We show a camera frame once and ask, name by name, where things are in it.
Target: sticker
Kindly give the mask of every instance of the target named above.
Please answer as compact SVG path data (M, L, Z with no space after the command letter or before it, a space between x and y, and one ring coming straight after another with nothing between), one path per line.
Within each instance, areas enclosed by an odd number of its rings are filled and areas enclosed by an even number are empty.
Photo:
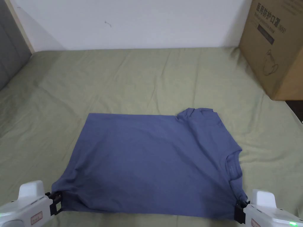
M31 217L31 225L35 224L36 222L38 222L42 218L43 218L43 214L42 214L42 211L41 211L38 214Z
M254 219L251 219L251 226L252 227L260 227L259 224L257 222L255 222Z

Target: blue t-shirt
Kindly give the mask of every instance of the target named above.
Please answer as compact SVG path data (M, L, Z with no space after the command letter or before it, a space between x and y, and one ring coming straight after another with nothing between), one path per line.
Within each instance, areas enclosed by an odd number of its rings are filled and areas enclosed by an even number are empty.
M63 210L233 219L247 200L240 151L212 109L91 113L52 191Z

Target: green bedsheet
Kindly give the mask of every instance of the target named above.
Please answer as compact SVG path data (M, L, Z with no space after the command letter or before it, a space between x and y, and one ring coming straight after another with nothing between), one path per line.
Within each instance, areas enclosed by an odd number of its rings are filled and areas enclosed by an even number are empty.
M174 115L212 108L243 148L243 187L273 192L303 217L303 125L264 93L237 48L46 51L0 91L0 204L19 186L46 191L70 159L88 113ZM236 226L172 215L63 212L46 226Z

